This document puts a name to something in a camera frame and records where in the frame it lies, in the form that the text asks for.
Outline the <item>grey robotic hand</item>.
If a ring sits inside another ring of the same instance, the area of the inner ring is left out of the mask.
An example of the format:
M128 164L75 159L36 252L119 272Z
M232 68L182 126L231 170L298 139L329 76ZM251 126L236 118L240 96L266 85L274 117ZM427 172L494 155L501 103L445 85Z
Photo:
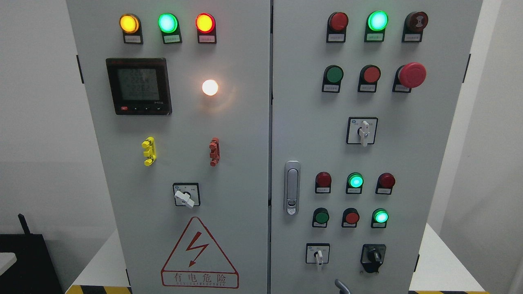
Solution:
M349 288L339 279L335 279L334 284L339 289L339 294L351 294Z

